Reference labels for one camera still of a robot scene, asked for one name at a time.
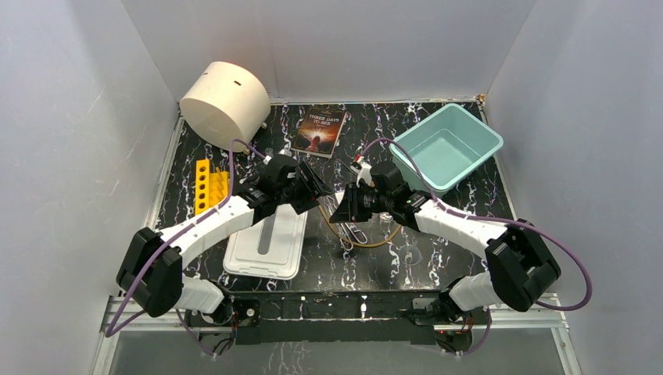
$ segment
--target white wall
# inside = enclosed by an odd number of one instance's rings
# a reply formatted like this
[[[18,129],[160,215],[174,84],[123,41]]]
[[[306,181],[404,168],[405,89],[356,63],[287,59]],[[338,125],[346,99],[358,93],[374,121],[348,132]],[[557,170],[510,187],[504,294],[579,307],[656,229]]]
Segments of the white wall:
[[[594,280],[567,314],[585,373],[660,373],[663,3],[541,0],[488,93],[519,216]],[[584,292],[569,261],[557,289]]]
[[[0,5],[0,363],[88,373],[177,106],[119,0]]]
[[[123,0],[177,100],[224,60],[303,102],[485,93],[535,2]]]

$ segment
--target book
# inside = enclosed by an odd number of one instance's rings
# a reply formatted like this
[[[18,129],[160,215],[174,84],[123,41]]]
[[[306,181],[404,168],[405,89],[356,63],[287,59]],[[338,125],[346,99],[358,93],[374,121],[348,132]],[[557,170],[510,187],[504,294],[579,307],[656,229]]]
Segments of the book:
[[[311,107],[299,125],[292,149],[331,158],[346,116],[346,111],[342,109]]]

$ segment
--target white cylindrical container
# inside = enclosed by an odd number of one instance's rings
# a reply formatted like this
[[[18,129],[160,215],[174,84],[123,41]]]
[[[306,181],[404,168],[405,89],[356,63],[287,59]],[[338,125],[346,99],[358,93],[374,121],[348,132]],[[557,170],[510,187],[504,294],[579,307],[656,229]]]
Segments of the white cylindrical container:
[[[267,118],[267,90],[248,70],[229,62],[212,62],[180,100],[188,125],[205,141],[228,150],[239,138],[249,142]],[[233,152],[244,150],[235,143]]]

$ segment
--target teal plastic bin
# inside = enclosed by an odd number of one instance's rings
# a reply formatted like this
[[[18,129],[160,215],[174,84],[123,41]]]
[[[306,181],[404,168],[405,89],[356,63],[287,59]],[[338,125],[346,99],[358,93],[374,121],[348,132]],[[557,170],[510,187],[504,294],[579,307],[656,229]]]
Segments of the teal plastic bin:
[[[498,133],[456,104],[443,106],[395,141],[410,153],[438,196],[479,168],[504,144]],[[405,155],[394,145],[389,150],[410,187],[426,190]]]

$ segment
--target marble tabletop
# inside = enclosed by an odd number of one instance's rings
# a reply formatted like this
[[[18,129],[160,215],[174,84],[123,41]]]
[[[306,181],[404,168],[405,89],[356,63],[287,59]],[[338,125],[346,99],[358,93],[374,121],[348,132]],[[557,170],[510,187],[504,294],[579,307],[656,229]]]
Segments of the marble tabletop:
[[[476,102],[458,103],[479,116]],[[379,137],[395,138],[426,116],[442,108],[442,102],[372,103],[322,105],[342,108],[349,113],[339,143],[331,159],[306,154],[316,173],[336,190],[351,180],[351,173],[340,162],[349,164],[370,141]],[[297,128],[310,105],[273,105],[267,128],[258,130],[252,145],[259,150],[279,150],[294,141]],[[368,153],[371,163],[388,160],[386,145],[373,147]],[[184,125],[157,222],[158,228],[169,227],[194,215],[195,161],[210,159],[213,166],[228,170],[228,154],[203,141]],[[254,155],[236,155],[238,177],[261,168]],[[484,216],[511,218],[507,195],[493,158],[461,181],[444,199],[446,203]],[[397,224],[375,216],[358,227],[370,242],[380,242],[396,229]],[[223,267],[227,240],[214,245],[190,263],[185,273],[225,285],[232,291],[398,291],[443,289],[463,275],[483,270],[480,259],[444,238],[418,233],[409,228],[386,245],[378,248],[344,250],[317,209],[308,213],[299,273],[292,280],[235,276]],[[404,246],[410,245],[406,256]]]

